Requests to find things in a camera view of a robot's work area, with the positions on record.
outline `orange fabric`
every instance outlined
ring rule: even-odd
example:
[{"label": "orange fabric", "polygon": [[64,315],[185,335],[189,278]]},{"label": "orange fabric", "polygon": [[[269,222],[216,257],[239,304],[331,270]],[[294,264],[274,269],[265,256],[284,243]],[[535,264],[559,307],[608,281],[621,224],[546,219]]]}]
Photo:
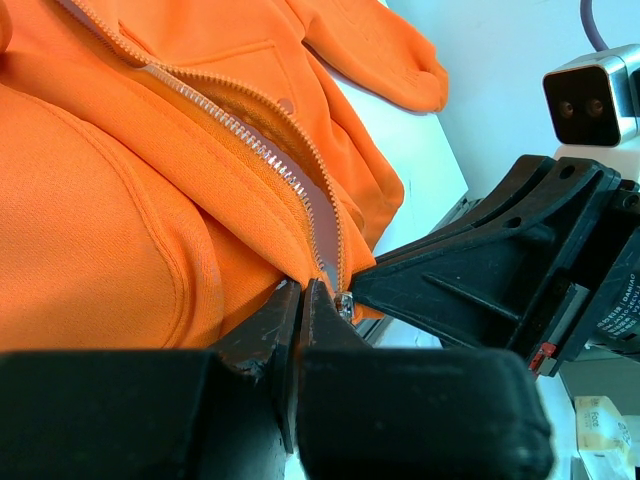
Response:
[{"label": "orange fabric", "polygon": [[323,275],[296,194],[95,35],[247,85],[188,80],[321,185],[308,132],[340,200],[344,284],[373,265],[402,185],[315,55],[437,110],[446,74],[425,39],[375,0],[89,3],[87,29],[54,1],[0,0],[0,349],[203,347],[284,275]]}]

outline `purple cable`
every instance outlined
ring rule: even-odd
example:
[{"label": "purple cable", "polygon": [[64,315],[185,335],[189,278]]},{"label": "purple cable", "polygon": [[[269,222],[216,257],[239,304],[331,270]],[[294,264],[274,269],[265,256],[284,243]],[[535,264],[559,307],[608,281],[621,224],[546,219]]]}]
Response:
[{"label": "purple cable", "polygon": [[584,28],[584,33],[587,34],[591,45],[593,45],[596,52],[601,52],[602,50],[608,50],[609,47],[604,43],[600,32],[598,32],[598,27],[596,27],[596,22],[593,19],[592,3],[592,0],[580,0],[580,20],[582,20],[582,28]]}]

